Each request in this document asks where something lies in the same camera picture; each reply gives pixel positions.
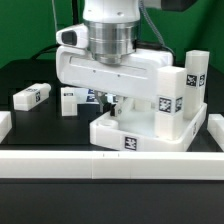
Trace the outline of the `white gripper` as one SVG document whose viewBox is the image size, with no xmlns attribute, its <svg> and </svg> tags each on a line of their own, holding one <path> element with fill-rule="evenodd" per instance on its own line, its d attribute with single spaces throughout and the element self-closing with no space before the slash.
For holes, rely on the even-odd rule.
<svg viewBox="0 0 224 224">
<path fill-rule="evenodd" d="M 137 49 L 125 55 L 120 65 L 100 63 L 88 51 L 72 47 L 60 46 L 56 53 L 56 71 L 60 82 L 96 90 L 94 96 L 101 113 L 111 110 L 105 93 L 122 96 L 115 106 L 116 117 L 129 112 L 134 99 L 154 102 L 157 70 L 172 64 L 170 52 L 147 49 Z"/>
</svg>

